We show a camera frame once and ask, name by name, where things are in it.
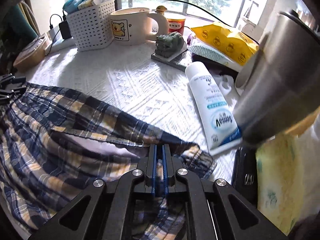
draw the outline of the mug handle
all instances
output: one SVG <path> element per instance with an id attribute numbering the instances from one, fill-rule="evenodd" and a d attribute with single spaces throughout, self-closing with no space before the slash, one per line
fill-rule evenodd
<path id="1" fill-rule="evenodd" d="M 157 33 L 149 33 L 147 34 L 147 40 L 155 41 L 156 37 L 163 34 L 168 34 L 169 31 L 169 22 L 166 17 L 164 17 L 161 13 L 149 13 L 148 17 L 154 19 L 159 26 Z"/>

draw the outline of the mug rim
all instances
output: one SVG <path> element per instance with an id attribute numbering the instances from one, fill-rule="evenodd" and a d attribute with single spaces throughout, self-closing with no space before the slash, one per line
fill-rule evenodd
<path id="1" fill-rule="evenodd" d="M 126 11 L 126 10 L 132 10 L 132 9 L 146 9 L 146 10 L 142 11 L 142 12 L 118 13 L 118 12 L 122 12 L 122 11 Z M 117 16 L 117 15 L 135 14 L 135 13 L 144 13 L 144 12 L 149 12 L 150 10 L 151 9 L 147 8 L 147 7 L 133 7 L 133 8 L 126 8 L 126 9 L 121 9 L 121 10 L 114 11 L 110 15 Z"/>

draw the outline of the yellow can lid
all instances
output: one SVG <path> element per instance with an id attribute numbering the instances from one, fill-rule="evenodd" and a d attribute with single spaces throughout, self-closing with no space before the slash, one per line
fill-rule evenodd
<path id="1" fill-rule="evenodd" d="M 168 21 L 185 21 L 186 17 L 178 13 L 164 13 Z"/>

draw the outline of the basket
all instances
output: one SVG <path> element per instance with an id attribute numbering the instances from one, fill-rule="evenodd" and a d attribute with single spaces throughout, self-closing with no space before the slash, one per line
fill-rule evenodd
<path id="1" fill-rule="evenodd" d="M 109 0 L 67 15 L 78 51 L 103 49 L 112 42 L 109 15 L 114 11 L 115 0 Z"/>

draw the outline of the red can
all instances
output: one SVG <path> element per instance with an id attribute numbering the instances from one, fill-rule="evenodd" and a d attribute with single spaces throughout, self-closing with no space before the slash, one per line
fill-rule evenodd
<path id="1" fill-rule="evenodd" d="M 165 13 L 164 16 L 169 22 L 169 33 L 178 32 L 183 35 L 183 28 L 186 17 L 176 13 Z"/>

